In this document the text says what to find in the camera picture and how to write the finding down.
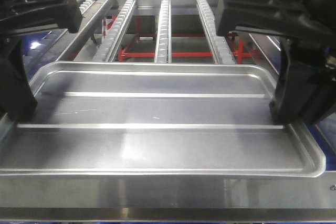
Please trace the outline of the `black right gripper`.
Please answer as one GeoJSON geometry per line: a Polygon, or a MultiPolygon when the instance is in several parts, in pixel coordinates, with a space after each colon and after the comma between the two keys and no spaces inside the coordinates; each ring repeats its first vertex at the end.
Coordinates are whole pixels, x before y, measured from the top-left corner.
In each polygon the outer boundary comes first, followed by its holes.
{"type": "Polygon", "coordinates": [[[218,0],[215,29],[292,38],[280,40],[275,124],[311,125],[335,113],[335,0],[218,0]]]}

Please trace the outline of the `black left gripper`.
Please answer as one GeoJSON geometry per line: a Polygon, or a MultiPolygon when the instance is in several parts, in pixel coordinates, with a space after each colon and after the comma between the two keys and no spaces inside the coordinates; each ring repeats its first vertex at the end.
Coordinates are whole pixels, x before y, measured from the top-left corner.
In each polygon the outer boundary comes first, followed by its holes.
{"type": "MultiPolygon", "coordinates": [[[[1,35],[21,35],[56,28],[79,31],[77,0],[1,0],[1,35]]],[[[1,115],[16,122],[33,117],[37,107],[28,84],[20,37],[1,37],[1,115]]]]}

